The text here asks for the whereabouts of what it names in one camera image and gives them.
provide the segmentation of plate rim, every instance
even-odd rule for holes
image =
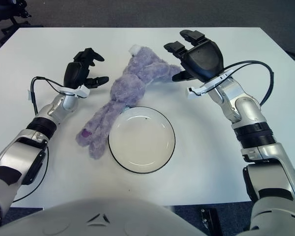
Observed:
[[[113,156],[113,158],[115,159],[115,161],[116,161],[121,167],[123,167],[124,169],[126,169],[127,171],[130,171],[130,172],[132,172],[132,173],[136,173],[136,174],[144,175],[144,174],[150,174],[150,173],[153,173],[153,172],[156,172],[156,171],[160,170],[161,168],[163,168],[163,167],[164,167],[164,166],[170,161],[170,159],[172,158],[172,156],[173,156],[173,154],[174,154],[175,147],[176,147],[176,134],[175,134],[175,131],[174,131],[174,128],[173,128],[171,122],[167,119],[166,116],[164,116],[164,115],[163,115],[162,113],[160,113],[158,110],[156,110],[156,109],[154,109],[154,108],[151,108],[151,107],[145,107],[145,106],[137,106],[137,107],[148,108],[148,109],[154,110],[154,111],[158,112],[159,114],[161,114],[161,115],[162,115],[162,116],[168,121],[169,125],[170,125],[171,128],[172,128],[173,134],[174,134],[174,147],[173,147],[173,151],[172,151],[170,157],[168,158],[168,160],[164,163],[164,165],[162,165],[161,167],[159,167],[158,169],[156,169],[156,170],[154,170],[154,171],[149,171],[149,172],[137,172],[137,171],[132,171],[132,170],[126,168],[125,166],[123,166],[121,163],[118,162],[118,160],[117,160],[116,157],[114,156],[114,154],[113,154],[113,152],[112,152],[112,149],[111,149],[111,147],[110,147],[110,142],[109,142],[110,132],[109,132],[109,135],[108,135],[108,146],[109,146],[109,151],[110,151],[110,153],[112,154],[112,156]]]

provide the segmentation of black chair base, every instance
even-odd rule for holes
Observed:
[[[11,17],[10,18],[13,25],[1,29],[2,33],[4,34],[4,37],[0,39],[0,43],[4,44],[19,28],[40,28],[43,27],[42,25],[32,26],[28,21],[17,23],[16,20]]]

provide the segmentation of robotic hand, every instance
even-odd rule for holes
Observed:
[[[260,104],[231,77],[235,71],[225,71],[222,54],[214,42],[198,31],[183,30],[180,35],[194,47],[186,50],[177,41],[164,46],[186,69],[173,81],[199,79],[205,83],[200,88],[187,88],[188,98],[208,93],[232,122],[244,160],[254,163],[243,169],[247,193],[255,205],[251,231],[242,235],[295,235],[295,169],[282,144],[276,142]]]
[[[60,123],[76,110],[78,98],[88,97],[89,89],[108,82],[108,77],[87,79],[89,66],[95,66],[94,59],[104,61],[92,48],[79,52],[67,66],[59,95],[38,114],[36,108],[33,121],[0,153],[0,223],[20,186],[35,180],[49,140]]]

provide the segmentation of floor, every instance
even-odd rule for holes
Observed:
[[[45,27],[261,27],[295,52],[295,0],[28,0],[27,10]]]

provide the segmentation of purple stuffed animal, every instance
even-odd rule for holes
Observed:
[[[99,159],[117,116],[126,108],[134,107],[144,96],[146,86],[153,80],[170,81],[181,69],[160,59],[150,48],[134,45],[129,52],[132,58],[123,74],[111,88],[111,101],[103,106],[77,134],[79,145],[89,145],[89,154]]]

